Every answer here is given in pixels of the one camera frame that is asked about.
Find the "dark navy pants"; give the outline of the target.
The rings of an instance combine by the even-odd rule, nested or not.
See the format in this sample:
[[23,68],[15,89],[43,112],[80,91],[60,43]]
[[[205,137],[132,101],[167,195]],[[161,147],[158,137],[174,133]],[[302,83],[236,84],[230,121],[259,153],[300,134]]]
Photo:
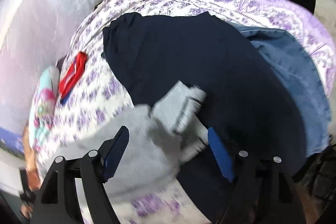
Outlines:
[[[260,160],[281,158],[292,176],[306,155],[305,127],[288,90],[237,29],[202,13],[191,17],[124,14],[103,29],[104,57],[134,104],[154,105],[178,81],[206,93],[198,112],[230,157],[241,150]],[[210,147],[177,177],[212,222],[227,207],[232,184]]]

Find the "floral folded blanket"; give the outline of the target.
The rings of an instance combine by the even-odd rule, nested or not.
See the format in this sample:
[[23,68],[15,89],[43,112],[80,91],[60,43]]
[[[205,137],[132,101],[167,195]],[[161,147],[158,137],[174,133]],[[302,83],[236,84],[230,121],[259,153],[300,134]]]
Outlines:
[[41,149],[44,139],[52,129],[59,77],[60,71],[56,66],[46,68],[32,98],[29,114],[29,145],[35,151]]

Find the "blue denim jeans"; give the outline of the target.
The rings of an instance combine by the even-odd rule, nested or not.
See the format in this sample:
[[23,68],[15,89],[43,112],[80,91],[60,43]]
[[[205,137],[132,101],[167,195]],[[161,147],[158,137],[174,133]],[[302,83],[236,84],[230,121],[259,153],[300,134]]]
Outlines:
[[329,101],[318,70],[301,44],[290,33],[274,28],[231,23],[256,48],[288,90],[303,119],[306,155],[321,153],[329,144]]

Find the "purple floral bedsheet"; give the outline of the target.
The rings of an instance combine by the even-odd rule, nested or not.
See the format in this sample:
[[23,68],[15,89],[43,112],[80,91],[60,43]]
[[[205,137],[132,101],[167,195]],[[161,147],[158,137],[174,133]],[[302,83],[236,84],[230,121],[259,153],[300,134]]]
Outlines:
[[307,9],[288,0],[104,0],[80,24],[57,79],[68,72],[78,52],[88,60],[85,71],[64,104],[57,103],[49,134],[37,146],[39,176],[44,177],[58,148],[90,137],[133,101],[101,58],[102,29],[128,12],[141,15],[196,16],[208,12],[243,26],[275,28],[295,37],[319,73],[318,87],[330,94],[335,76],[333,39]]

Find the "blue wall poster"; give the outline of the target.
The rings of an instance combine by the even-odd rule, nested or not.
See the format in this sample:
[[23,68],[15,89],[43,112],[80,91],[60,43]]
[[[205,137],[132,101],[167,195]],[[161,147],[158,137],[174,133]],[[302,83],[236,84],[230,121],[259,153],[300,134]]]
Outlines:
[[0,128],[1,149],[19,159],[24,159],[21,136]]

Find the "red folded garment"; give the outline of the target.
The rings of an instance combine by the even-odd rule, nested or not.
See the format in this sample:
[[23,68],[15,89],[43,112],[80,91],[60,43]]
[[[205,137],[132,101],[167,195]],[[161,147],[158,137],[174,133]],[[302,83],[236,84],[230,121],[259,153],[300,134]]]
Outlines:
[[85,65],[88,60],[88,56],[84,52],[79,52],[70,68],[68,69],[66,75],[61,79],[59,83],[59,94],[60,94],[60,104],[64,105],[68,100],[72,89],[75,87],[76,83],[82,77],[85,71]]

